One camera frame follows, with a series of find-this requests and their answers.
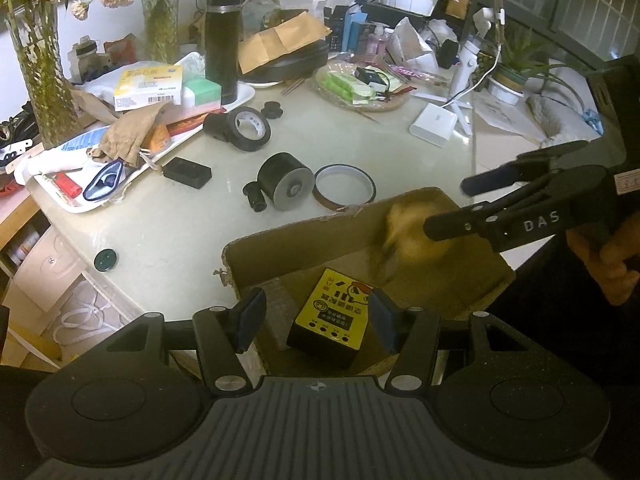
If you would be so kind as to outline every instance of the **cardboard box flap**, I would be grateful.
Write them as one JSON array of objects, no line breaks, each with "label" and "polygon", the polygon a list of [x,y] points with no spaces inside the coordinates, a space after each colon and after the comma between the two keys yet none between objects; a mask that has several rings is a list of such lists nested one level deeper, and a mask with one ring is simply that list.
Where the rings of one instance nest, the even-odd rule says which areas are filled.
[{"label": "cardboard box flap", "polygon": [[[514,273],[477,235],[454,240],[437,261],[403,265],[389,282],[376,282],[372,262],[379,257],[385,239],[386,216],[395,203],[415,202],[435,202],[442,210],[458,208],[441,190],[425,188],[366,205],[357,212],[297,222],[229,243],[222,258],[236,295],[279,279],[299,310],[323,271],[331,268],[380,286],[403,308],[431,306],[446,319],[484,310],[513,281]],[[382,373],[392,364],[371,326],[349,370],[295,349],[278,349],[267,327],[260,330],[256,343],[266,370],[274,375],[344,376],[371,369]],[[381,362],[386,363],[382,369]]]}]

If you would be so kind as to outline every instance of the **thermos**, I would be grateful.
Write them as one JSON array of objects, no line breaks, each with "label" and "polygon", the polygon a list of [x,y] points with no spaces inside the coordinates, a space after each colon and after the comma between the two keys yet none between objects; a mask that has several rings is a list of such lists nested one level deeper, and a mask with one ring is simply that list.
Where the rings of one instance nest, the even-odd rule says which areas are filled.
[{"label": "thermos", "polygon": [[222,104],[238,98],[238,43],[242,27],[242,0],[207,0],[205,70],[222,87]]}]

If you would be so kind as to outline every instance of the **white power adapter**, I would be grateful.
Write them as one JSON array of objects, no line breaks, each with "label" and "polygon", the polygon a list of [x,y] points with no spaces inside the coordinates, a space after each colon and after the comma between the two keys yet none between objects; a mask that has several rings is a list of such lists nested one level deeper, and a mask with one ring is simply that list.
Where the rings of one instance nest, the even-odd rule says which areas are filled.
[{"label": "white power adapter", "polygon": [[457,122],[458,116],[455,113],[429,103],[415,123],[409,126],[409,131],[416,137],[443,148]]}]

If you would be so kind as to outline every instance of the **ribbed black surface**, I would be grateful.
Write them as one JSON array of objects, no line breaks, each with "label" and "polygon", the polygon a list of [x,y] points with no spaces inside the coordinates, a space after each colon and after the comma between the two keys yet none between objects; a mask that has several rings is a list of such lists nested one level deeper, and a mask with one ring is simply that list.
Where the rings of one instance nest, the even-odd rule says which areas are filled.
[{"label": "ribbed black surface", "polygon": [[251,395],[216,402],[191,438],[154,460],[93,470],[50,460],[29,480],[577,478],[607,477],[587,459],[522,469],[478,458],[445,437],[419,400],[390,397],[373,378],[265,378]]}]

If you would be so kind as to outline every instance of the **yellow and white box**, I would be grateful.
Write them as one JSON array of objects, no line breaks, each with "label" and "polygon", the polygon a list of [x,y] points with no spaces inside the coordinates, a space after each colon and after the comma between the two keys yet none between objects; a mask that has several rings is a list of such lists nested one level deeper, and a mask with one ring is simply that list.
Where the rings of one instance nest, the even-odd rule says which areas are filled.
[{"label": "yellow and white box", "polygon": [[182,67],[161,65],[125,70],[113,97],[117,112],[162,101],[179,105],[182,97]]}]

